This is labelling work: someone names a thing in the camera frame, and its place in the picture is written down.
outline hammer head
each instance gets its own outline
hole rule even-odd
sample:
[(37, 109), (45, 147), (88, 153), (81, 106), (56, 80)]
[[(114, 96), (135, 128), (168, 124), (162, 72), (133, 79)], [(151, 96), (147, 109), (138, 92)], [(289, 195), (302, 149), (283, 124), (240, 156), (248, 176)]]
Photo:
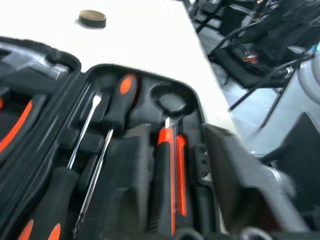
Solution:
[(31, 67), (54, 80), (63, 79), (69, 73), (67, 66), (52, 64), (46, 59), (45, 54), (34, 50), (8, 43), (0, 43), (0, 50), (10, 52), (1, 61), (10, 66), (10, 71), (7, 71), (9, 73)]

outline floor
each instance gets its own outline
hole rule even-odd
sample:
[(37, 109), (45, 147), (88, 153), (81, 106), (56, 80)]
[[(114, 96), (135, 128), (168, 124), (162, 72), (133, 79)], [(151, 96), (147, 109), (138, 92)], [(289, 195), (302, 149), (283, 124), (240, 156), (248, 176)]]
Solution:
[[(199, 39), (204, 52), (208, 54), (222, 37), (215, 31), (204, 28), (199, 34)], [(317, 61), (320, 65), (320, 55), (318, 56)], [(232, 105), (246, 93), (244, 89), (232, 80), (224, 86), (223, 82), (226, 78), (225, 72), (214, 64), (212, 64), (212, 69), (229, 105)], [(308, 89), (312, 90), (309, 95), (320, 99), (320, 85), (316, 83), (313, 77), (311, 62), (305, 63), (302, 66), (301, 72), (303, 74), (304, 84)], [(256, 156), (267, 154), (277, 148), (302, 112), (309, 113), (315, 125), (320, 130), (320, 104), (311, 100), (311, 98), (305, 94), (298, 82), (297, 73), (291, 80), (288, 89), (284, 93), (276, 110), (273, 112), (269, 122), (260, 130), (259, 126), (276, 96), (276, 92), (272, 89), (259, 89), (231, 112), (233, 123), (244, 146), (249, 152)]]

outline flathead screwdriver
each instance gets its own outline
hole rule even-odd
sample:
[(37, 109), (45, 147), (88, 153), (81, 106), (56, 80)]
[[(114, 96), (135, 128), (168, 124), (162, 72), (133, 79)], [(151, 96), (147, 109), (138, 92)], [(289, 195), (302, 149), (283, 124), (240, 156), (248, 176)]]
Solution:
[(80, 233), (81, 225), (85, 220), (85, 216), (89, 208), (90, 200), (93, 196), (95, 186), (97, 184), (98, 177), (100, 175), (100, 171), (103, 165), (105, 153), (107, 151), (107, 148), (113, 136), (113, 133), (115, 133), (115, 135), (118, 135), (118, 136), (123, 133), (123, 130), (125, 128), (126, 115), (128, 114), (129, 110), (132, 107), (134, 98), (136, 96), (136, 92), (137, 92), (137, 78), (133, 74), (125, 75), (119, 81), (119, 84), (116, 86), (113, 92), (109, 111), (106, 114), (106, 116), (104, 116), (103, 118), (103, 123), (107, 127), (109, 127), (109, 130), (104, 141), (102, 152), (95, 166), (89, 188), (87, 190), (84, 202), (80, 210), (80, 214), (77, 218), (75, 227), (72, 231), (73, 238), (76, 238), (78, 236), (78, 234)]
[(72, 170), (78, 148), (87, 131), (96, 107), (101, 101), (97, 93), (92, 100), (92, 107), (81, 130), (76, 146), (67, 167), (54, 169), (50, 185), (23, 229), (19, 240), (59, 240), (67, 219), (71, 194), (78, 182), (79, 175)]

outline black chair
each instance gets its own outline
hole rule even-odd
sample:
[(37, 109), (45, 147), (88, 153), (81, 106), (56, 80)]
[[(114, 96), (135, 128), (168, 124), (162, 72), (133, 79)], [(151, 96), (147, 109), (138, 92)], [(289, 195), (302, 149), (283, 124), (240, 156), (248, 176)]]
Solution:
[(278, 170), (291, 177), (296, 186), (296, 197), (292, 201), (302, 214), (320, 206), (319, 130), (304, 112), (282, 144), (260, 158), (266, 165), (273, 162)]
[[(239, 106), (247, 97), (249, 97), (257, 89), (281, 89), (280, 92), (276, 91), (278, 93), (277, 98), (273, 102), (269, 112), (267, 113), (263, 123), (260, 126), (260, 128), (263, 128), (268, 122), (269, 118), (271, 117), (271, 114), (275, 110), (281, 97), (283, 96), (295, 71), (300, 67), (302, 62), (314, 58), (316, 55), (316, 51), (313, 51), (311, 54), (308, 54), (308, 50), (306, 49), (301, 49), (299, 47), (289, 47), (289, 49), (292, 51), (292, 54), (296, 56), (294, 60), (272, 68), (273, 70), (270, 71), (268, 74), (257, 74), (251, 68), (246, 67), (230, 52), (229, 45), (221, 48), (227, 41), (232, 42), (242, 32), (249, 30), (256, 24), (259, 24), (259, 22), (251, 23), (231, 32), (210, 52), (210, 54), (208, 55), (208, 59), (210, 60), (210, 62), (221, 66), (227, 72), (228, 77), (226, 78), (226, 81), (224, 83), (225, 85), (228, 83), (229, 77), (232, 77), (233, 80), (236, 81), (242, 88), (249, 90), (244, 96), (242, 96), (236, 103), (234, 103), (229, 108), (229, 112), (231, 112), (237, 106)], [(281, 71), (287, 72), (286, 77), (274, 78)]]
[[(204, 21), (195, 20), (200, 24), (196, 32), (200, 33), (203, 28), (209, 27), (218, 31), (220, 35), (226, 36), (241, 27), (244, 17), (252, 13), (256, 5), (255, 0), (220, 0), (218, 3), (206, 1), (200, 6), (201, 14), (206, 18)], [(208, 24), (212, 19), (221, 21), (219, 27)]]

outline white table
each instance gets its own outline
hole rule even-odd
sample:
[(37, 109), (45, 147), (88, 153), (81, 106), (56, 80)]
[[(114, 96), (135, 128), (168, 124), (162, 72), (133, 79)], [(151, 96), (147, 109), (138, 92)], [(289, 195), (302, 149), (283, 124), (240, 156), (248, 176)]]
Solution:
[[(104, 29), (75, 21), (80, 10), (106, 15)], [(207, 123), (236, 133), (228, 104), (182, 2), (174, 0), (27, 0), (1, 6), (0, 35), (43, 42), (76, 56), (85, 72), (113, 63), (191, 86)]]

